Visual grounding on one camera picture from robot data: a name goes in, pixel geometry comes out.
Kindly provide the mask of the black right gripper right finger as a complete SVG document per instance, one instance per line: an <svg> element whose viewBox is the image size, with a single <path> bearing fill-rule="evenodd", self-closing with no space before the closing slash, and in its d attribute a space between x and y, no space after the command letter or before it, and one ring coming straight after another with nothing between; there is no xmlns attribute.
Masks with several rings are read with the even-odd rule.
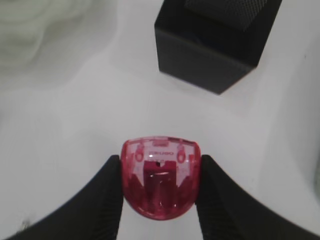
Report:
<svg viewBox="0 0 320 240"><path fill-rule="evenodd" d="M196 209L205 240L318 240L260 203L209 155L201 157Z"/></svg>

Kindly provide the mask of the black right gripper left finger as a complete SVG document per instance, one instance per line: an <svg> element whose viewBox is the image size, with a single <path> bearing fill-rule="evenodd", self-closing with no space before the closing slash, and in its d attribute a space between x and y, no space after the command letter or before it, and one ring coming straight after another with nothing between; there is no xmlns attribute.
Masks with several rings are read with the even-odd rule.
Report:
<svg viewBox="0 0 320 240"><path fill-rule="evenodd" d="M121 161L112 155L73 198L11 239L115 240L123 202Z"/></svg>

